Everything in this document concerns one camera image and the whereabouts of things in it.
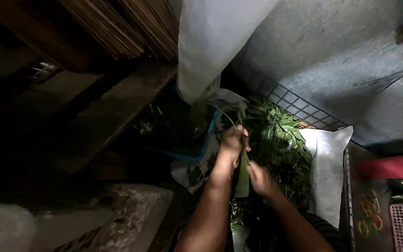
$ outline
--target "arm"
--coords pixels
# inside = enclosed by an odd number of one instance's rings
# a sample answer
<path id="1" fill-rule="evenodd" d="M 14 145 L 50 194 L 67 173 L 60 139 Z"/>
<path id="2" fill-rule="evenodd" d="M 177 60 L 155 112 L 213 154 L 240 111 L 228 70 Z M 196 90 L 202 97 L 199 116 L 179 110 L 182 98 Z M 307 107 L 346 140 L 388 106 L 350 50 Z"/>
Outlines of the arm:
<path id="1" fill-rule="evenodd" d="M 270 182 L 267 172 L 262 167 L 251 161 L 248 172 L 253 189 L 268 200 L 279 216 L 295 252 L 334 251 L 320 233 L 299 214 L 283 193 Z"/>
<path id="2" fill-rule="evenodd" d="M 242 146 L 240 138 L 248 136 L 242 125 L 225 132 L 215 166 L 206 182 L 200 202 L 176 244 L 177 252 L 217 252 L 225 249 L 231 196 L 231 176 L 238 165 Z"/>

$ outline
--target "hand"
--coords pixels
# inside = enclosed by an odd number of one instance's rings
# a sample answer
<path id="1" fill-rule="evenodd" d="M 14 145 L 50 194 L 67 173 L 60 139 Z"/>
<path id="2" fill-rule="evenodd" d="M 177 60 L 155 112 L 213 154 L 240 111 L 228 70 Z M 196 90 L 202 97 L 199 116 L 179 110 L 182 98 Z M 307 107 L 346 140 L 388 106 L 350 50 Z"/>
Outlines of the hand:
<path id="1" fill-rule="evenodd" d="M 242 152 L 242 135 L 245 137 L 245 150 L 249 152 L 251 148 L 247 129 L 244 129 L 242 125 L 238 125 L 235 128 L 232 126 L 223 135 L 217 160 L 227 162 L 229 165 L 233 164 L 234 168 L 236 168 L 239 165 L 239 156 Z"/>
<path id="2" fill-rule="evenodd" d="M 257 194 L 268 198 L 270 195 L 278 193 L 279 189 L 270 181 L 270 176 L 265 168 L 260 167 L 254 161 L 250 161 L 250 165 L 247 168 L 250 174 L 251 184 Z"/>

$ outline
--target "leaf stem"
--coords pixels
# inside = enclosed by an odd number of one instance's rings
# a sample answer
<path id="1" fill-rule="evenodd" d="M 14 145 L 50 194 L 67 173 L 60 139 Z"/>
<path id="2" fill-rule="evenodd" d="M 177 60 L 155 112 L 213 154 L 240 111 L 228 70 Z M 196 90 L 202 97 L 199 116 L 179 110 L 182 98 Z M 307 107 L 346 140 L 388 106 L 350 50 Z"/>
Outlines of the leaf stem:
<path id="1" fill-rule="evenodd" d="M 236 127 L 236 124 L 232 121 L 232 119 L 227 115 L 227 113 L 225 113 L 223 110 L 221 110 L 219 107 L 217 107 L 214 103 L 207 101 L 206 102 L 208 105 L 213 106 L 214 108 L 216 108 L 218 111 L 220 111 L 222 114 L 224 114 L 226 117 L 228 117 L 228 119 L 231 121 L 232 125 L 234 127 Z"/>

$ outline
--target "wire grid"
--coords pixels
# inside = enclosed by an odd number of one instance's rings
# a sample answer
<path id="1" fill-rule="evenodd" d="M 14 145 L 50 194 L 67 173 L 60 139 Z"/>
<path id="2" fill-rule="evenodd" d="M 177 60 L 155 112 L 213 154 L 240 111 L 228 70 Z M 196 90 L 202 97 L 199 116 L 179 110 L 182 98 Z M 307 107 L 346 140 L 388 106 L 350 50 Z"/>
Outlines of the wire grid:
<path id="1" fill-rule="evenodd" d="M 396 252 L 403 252 L 403 204 L 389 206 Z"/>
<path id="2" fill-rule="evenodd" d="M 300 129 L 314 128 L 336 131 L 347 126 L 244 62 L 241 63 L 239 76 L 254 93 L 265 97 L 265 100 L 276 104 L 283 111 L 300 120 L 298 125 Z"/>

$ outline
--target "white plastic sack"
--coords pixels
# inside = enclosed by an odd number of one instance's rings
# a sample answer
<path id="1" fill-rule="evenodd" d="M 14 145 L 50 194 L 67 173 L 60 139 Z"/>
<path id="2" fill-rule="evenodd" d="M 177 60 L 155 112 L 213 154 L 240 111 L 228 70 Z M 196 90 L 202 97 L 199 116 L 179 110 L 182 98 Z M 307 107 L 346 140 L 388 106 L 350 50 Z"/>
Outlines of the white plastic sack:
<path id="1" fill-rule="evenodd" d="M 184 101 L 193 104 L 203 94 L 277 1 L 184 0 L 178 40 L 178 91 Z"/>
<path id="2" fill-rule="evenodd" d="M 352 126 L 330 132 L 320 129 L 300 129 L 306 147 L 312 154 L 311 212 L 339 228 L 340 203 L 343 189 L 343 151 L 351 139 Z"/>

